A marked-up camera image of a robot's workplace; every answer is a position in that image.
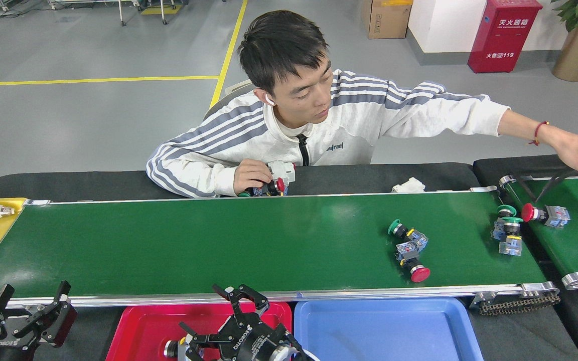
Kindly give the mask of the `person's right hand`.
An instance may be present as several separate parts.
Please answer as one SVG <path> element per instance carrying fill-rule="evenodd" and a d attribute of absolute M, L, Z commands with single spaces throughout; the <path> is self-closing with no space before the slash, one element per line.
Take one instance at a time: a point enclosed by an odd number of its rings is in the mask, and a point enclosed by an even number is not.
<path fill-rule="evenodd" d="M 272 176 L 266 163 L 245 158 L 235 169 L 233 189 L 235 195 L 242 194 L 248 188 L 259 188 L 270 183 Z"/>

